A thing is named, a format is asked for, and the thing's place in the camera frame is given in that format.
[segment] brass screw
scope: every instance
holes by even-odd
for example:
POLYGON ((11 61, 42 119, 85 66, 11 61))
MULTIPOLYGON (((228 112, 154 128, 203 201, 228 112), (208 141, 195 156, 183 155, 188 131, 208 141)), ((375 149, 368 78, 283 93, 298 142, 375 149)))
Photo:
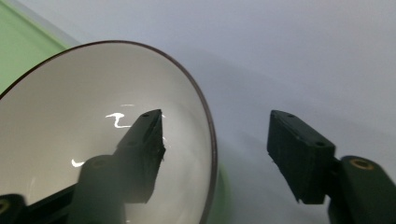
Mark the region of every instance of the brass screw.
POLYGON ((365 160, 362 159, 352 159, 349 161, 353 166, 362 169, 362 170, 374 170, 374 166, 365 160))
POLYGON ((9 201, 6 199, 1 199, 0 200, 0 215, 5 213, 9 208, 9 201))

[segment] green surface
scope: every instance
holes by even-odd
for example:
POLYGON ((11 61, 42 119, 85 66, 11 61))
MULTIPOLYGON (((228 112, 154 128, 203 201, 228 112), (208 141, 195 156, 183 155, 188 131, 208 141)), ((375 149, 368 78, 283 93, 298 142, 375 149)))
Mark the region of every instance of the green surface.
POLYGON ((48 57, 67 49, 0 0, 0 92, 48 57))
POLYGON ((226 224, 231 212, 231 191, 227 173, 219 166, 219 178, 207 224, 226 224))

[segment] black mount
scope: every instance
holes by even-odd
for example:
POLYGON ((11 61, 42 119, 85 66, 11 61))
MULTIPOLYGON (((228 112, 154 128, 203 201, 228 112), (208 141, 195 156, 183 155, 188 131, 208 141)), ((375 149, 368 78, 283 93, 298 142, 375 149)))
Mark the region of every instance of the black mount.
POLYGON ((271 112, 267 150, 297 201, 332 199, 332 224, 396 224, 396 188, 367 159, 334 157, 335 145, 296 116, 271 112))

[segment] white backdrop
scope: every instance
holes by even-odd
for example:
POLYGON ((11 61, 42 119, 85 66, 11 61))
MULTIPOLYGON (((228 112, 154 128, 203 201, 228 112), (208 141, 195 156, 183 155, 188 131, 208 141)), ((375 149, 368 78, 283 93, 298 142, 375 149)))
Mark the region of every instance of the white backdrop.
POLYGON ((137 41, 190 71, 214 117, 230 223, 329 223, 326 205, 295 202, 267 155, 271 109, 396 180, 396 1, 10 2, 72 46, 137 41))

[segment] white surface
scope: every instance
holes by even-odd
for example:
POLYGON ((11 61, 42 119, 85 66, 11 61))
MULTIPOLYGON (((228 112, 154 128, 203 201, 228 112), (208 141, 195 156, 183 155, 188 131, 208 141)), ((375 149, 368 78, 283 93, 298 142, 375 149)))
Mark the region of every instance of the white surface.
POLYGON ((73 161, 113 154, 128 127, 159 108, 166 152, 155 190, 148 203, 128 204, 126 218, 136 224, 199 223, 212 168, 203 103, 179 67, 132 44, 69 51, 2 98, 0 194, 19 193, 31 204, 75 184, 80 169, 73 161))
POLYGON ((265 145, 271 109, 299 116, 337 157, 396 180, 395 1, 27 1, 79 43, 128 39, 167 52, 203 90, 233 192, 231 223, 329 223, 297 204, 265 145))

